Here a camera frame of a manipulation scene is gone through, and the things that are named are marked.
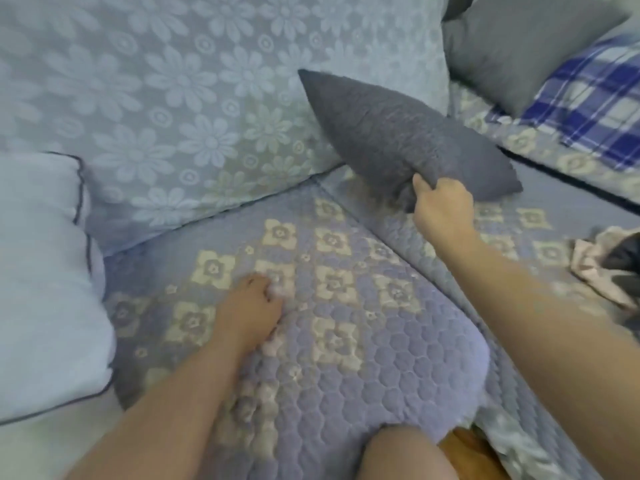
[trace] white pillow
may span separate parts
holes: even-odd
[[[80,160],[0,153],[0,425],[94,395],[115,334]]]

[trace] sofa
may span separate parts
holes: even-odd
[[[597,478],[411,215],[341,163],[308,107],[301,66],[451,107],[528,155],[519,137],[477,122],[468,89],[449,87],[447,0],[367,3],[0,1],[0,16],[15,16],[0,38],[3,145],[86,163],[118,399],[129,407],[203,345],[216,304],[258,271],[286,298],[283,318],[244,364],[202,478],[348,478],[384,424],[437,442],[483,411],[514,419],[558,475]],[[598,319],[619,320],[566,270],[570,239],[637,226],[637,215],[514,166],[525,190],[477,204],[483,239]],[[498,443],[501,424],[484,423]]]

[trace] left hand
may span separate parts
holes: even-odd
[[[213,337],[233,341],[244,356],[260,346],[282,315],[284,298],[271,298],[271,280],[262,274],[245,276],[216,310]]]

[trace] forearm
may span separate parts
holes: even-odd
[[[236,379],[239,348],[212,341],[129,409],[67,480],[191,480]]]
[[[436,249],[524,379],[607,480],[640,471],[640,347],[479,238]]]

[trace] blue plaid pillow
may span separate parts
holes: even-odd
[[[486,117],[499,122],[494,107]],[[562,64],[515,123],[547,126],[560,142],[593,153],[615,170],[640,161],[640,39],[597,42]]]

